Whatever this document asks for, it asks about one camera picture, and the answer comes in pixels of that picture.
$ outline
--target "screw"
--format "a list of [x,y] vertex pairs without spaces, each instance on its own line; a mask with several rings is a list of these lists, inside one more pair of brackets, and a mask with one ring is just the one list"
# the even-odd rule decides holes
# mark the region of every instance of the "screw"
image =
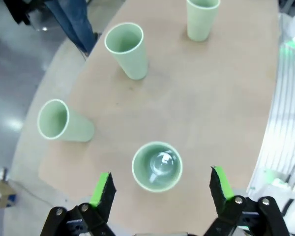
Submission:
[[262,199],[262,203],[265,204],[266,206],[270,204],[269,200],[266,198]]
[[235,198],[235,202],[236,202],[237,204],[242,204],[242,199],[241,199],[240,197],[236,197],[236,198]]
[[57,209],[56,215],[61,215],[63,213],[63,210],[61,208]]
[[82,211],[87,211],[88,208],[89,208],[88,205],[84,204],[81,209],[82,209]]

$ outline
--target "brown tabletop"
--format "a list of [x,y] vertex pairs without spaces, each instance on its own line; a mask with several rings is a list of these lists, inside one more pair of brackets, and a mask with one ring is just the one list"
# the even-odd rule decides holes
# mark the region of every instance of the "brown tabletop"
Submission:
[[[91,195],[102,172],[117,193],[110,221],[130,233],[201,235],[216,217],[211,165],[246,188],[263,140],[275,87],[277,0],[226,0],[209,39],[186,36],[184,0],[127,0],[107,29],[135,22],[145,34],[148,75],[127,78],[102,37],[68,97],[96,132],[89,143],[52,141],[40,177],[72,199]],[[131,173],[136,150],[173,145],[183,174],[172,190],[149,193]]]

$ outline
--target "cardboard box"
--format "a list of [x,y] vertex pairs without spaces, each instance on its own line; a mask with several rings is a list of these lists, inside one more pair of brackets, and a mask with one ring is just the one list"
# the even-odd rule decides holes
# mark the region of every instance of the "cardboard box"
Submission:
[[6,181],[0,181],[0,208],[11,207],[16,202],[16,192]]

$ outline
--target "blue jeans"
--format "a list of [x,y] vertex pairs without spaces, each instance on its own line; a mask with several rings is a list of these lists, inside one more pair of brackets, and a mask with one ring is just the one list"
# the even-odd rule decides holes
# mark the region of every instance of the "blue jeans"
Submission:
[[47,0],[45,4],[68,38],[81,51],[90,54],[96,41],[88,20],[86,0]]

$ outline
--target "light green plastic cup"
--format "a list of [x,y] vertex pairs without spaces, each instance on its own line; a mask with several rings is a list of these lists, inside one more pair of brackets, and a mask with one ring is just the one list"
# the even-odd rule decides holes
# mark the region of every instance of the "light green plastic cup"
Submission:
[[191,40],[207,39],[219,5],[220,0],[187,0],[187,33]]
[[105,37],[105,46],[130,79],[139,80],[148,73],[144,34],[135,23],[121,23]]
[[93,123],[59,99],[45,103],[38,114],[37,126],[40,135],[48,140],[87,142],[94,135]]
[[[174,171],[161,179],[151,182],[150,160],[155,153],[170,150],[177,158]],[[180,180],[182,174],[182,160],[177,150],[164,142],[151,142],[143,145],[135,153],[132,160],[132,174],[135,181],[145,190],[154,193],[165,192],[173,188]]]

